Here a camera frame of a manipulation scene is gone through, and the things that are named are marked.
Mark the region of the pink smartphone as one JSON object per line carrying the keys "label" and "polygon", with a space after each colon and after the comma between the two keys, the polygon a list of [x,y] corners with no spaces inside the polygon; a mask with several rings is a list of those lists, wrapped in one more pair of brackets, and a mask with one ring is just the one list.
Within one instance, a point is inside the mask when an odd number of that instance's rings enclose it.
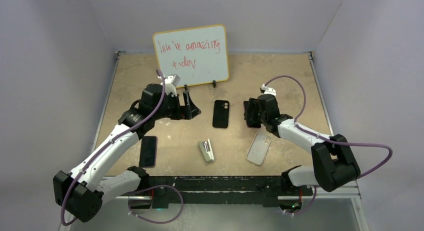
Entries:
{"label": "pink smartphone", "polygon": [[248,128],[261,128],[261,121],[259,119],[259,108],[255,101],[244,101],[244,120]]}

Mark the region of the black phone case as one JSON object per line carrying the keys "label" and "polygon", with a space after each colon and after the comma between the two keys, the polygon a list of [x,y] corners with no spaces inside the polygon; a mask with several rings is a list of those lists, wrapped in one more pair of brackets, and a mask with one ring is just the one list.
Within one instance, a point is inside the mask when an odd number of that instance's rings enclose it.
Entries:
{"label": "black phone case", "polygon": [[213,107],[212,126],[226,129],[229,126],[230,102],[228,100],[215,100]]}

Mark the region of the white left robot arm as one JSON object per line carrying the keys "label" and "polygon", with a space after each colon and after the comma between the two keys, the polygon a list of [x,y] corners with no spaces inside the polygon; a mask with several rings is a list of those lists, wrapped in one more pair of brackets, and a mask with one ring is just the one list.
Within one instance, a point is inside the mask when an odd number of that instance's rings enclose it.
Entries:
{"label": "white left robot arm", "polygon": [[141,167],[131,166],[108,180],[104,176],[127,150],[154,128],[157,120],[191,120],[201,113],[189,91],[184,90],[182,94],[184,104],[180,105],[178,94],[167,91],[161,84],[147,85],[141,98],[122,114],[108,138],[95,151],[71,171],[59,171],[53,177],[55,201],[61,207],[63,226],[73,223],[66,221],[66,213],[85,223],[102,205],[122,194],[134,192],[142,196],[154,189],[149,174]]}

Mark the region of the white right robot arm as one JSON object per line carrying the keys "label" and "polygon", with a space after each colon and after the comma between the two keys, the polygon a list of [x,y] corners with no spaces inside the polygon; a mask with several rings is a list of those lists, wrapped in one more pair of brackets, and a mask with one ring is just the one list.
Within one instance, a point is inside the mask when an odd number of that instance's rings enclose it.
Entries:
{"label": "white right robot arm", "polygon": [[301,186],[319,186],[332,192],[360,177],[360,167],[343,135],[320,138],[314,130],[295,122],[294,117],[280,113],[277,99],[271,94],[245,100],[243,108],[248,127],[264,126],[267,132],[311,155],[311,166],[298,165],[282,172],[280,187],[284,193],[292,195]]}

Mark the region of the clear beige phone case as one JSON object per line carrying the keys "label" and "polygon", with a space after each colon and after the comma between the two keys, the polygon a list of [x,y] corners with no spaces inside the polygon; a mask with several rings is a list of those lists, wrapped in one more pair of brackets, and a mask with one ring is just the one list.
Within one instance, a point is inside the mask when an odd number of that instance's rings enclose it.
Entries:
{"label": "clear beige phone case", "polygon": [[246,159],[261,166],[271,145],[272,138],[263,132],[257,132],[247,150]]}

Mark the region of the silver stapler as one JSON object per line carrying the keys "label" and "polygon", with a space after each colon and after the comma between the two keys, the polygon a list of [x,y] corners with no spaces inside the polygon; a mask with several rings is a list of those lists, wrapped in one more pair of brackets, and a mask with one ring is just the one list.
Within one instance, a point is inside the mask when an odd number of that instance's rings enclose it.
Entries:
{"label": "silver stapler", "polygon": [[208,138],[206,141],[199,141],[198,146],[205,158],[205,161],[207,163],[213,163],[215,161],[215,157],[210,139]]}

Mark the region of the dark smartphone on table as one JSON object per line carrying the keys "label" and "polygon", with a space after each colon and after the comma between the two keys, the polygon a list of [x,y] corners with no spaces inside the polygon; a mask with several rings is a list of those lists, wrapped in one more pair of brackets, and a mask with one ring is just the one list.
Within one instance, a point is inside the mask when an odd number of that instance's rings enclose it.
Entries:
{"label": "dark smartphone on table", "polygon": [[158,138],[156,136],[144,136],[141,139],[138,166],[141,168],[153,168],[156,166]]}

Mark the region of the whiteboard with red writing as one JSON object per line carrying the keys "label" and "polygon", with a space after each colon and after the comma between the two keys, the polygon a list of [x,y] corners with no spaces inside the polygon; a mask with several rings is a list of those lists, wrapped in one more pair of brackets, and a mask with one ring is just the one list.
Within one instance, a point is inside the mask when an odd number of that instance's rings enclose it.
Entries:
{"label": "whiteboard with red writing", "polygon": [[230,77],[227,33],[222,24],[156,32],[152,41],[158,68],[165,76],[178,75],[180,88]]}

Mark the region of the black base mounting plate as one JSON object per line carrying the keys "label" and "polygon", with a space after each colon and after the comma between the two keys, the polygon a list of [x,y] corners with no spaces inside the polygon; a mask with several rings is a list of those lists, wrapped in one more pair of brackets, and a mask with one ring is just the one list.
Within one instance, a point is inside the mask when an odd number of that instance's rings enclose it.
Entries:
{"label": "black base mounting plate", "polygon": [[261,205],[290,209],[312,197],[311,187],[296,187],[281,175],[271,176],[150,176],[129,196],[152,197],[154,209],[170,204]]}

